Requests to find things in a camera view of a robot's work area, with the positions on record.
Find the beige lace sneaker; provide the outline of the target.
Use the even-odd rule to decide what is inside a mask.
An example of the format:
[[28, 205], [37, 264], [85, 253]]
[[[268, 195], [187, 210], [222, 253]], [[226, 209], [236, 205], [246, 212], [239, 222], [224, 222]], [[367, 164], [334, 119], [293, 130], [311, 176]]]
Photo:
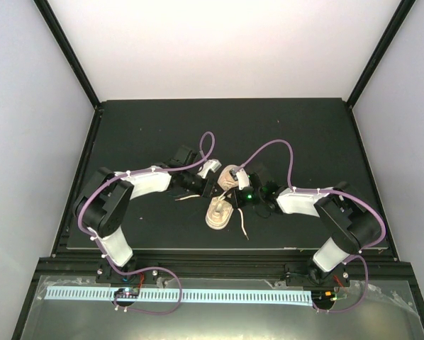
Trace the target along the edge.
[[237, 168], [236, 165], [227, 165], [218, 177], [218, 185], [223, 192], [211, 199], [206, 212], [206, 224], [213, 230], [224, 229], [230, 221], [233, 214], [233, 206], [225, 200], [225, 195], [229, 194], [231, 189], [238, 187], [238, 180], [234, 179], [230, 173]]

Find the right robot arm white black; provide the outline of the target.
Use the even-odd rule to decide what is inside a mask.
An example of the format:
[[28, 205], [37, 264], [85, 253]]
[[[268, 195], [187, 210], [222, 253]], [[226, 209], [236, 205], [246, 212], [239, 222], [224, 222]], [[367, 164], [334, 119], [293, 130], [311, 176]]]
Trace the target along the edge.
[[325, 285], [336, 267], [378, 244], [386, 234], [380, 214], [358, 198], [346, 182], [330, 188], [282, 187], [263, 181], [257, 173], [247, 174], [231, 166], [218, 183], [223, 190], [218, 203], [228, 204], [232, 210], [260, 205], [269, 213], [307, 215], [321, 221], [330, 236], [299, 274], [313, 285]]

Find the white shoelace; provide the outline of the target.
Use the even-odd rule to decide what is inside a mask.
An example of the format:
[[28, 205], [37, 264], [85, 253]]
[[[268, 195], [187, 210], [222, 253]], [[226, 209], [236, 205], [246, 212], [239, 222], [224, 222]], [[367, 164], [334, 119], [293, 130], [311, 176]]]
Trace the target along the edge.
[[[201, 196], [199, 194], [193, 194], [193, 195], [186, 195], [186, 196], [183, 196], [183, 197], [180, 197], [180, 198], [175, 198], [174, 200], [175, 201], [181, 201], [181, 200], [187, 200], [187, 199], [191, 199], [191, 198], [200, 198], [200, 197]], [[237, 210], [240, 213], [241, 229], [242, 229], [242, 232], [245, 235], [247, 241], [249, 241], [250, 238], [248, 237], [247, 231], [245, 229], [245, 220], [244, 220], [243, 211], [242, 211], [241, 208], [237, 208], [237, 209], [234, 209], [234, 210]]]

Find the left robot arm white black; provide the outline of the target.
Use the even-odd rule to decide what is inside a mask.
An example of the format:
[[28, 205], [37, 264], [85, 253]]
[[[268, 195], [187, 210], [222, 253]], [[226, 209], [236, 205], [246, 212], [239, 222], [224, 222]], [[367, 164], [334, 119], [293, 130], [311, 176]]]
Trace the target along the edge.
[[197, 156], [194, 150], [180, 147], [168, 161], [146, 169], [122, 172], [101, 167], [82, 189], [73, 214], [80, 230], [97, 242], [102, 256], [113, 263], [112, 274], [120, 282], [131, 282], [138, 272], [136, 263], [130, 261], [133, 250], [122, 230], [132, 199], [173, 188], [205, 198], [218, 192], [212, 174], [221, 168], [220, 161], [196, 161]]

